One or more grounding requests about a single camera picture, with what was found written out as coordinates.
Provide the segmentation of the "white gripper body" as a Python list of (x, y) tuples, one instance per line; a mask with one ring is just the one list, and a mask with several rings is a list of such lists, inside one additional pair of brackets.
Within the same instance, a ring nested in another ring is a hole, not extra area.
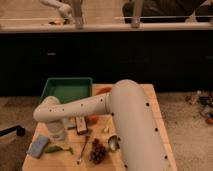
[(66, 131), (61, 121), (48, 122), (46, 127), (52, 139), (63, 141), (66, 138)]

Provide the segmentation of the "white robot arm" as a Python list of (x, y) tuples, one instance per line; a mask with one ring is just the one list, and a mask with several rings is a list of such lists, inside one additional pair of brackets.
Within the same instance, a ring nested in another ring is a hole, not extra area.
[(37, 122), (50, 123), (71, 116), (110, 114), (126, 171), (173, 171), (144, 89), (135, 81), (120, 80), (110, 92), (34, 110)]

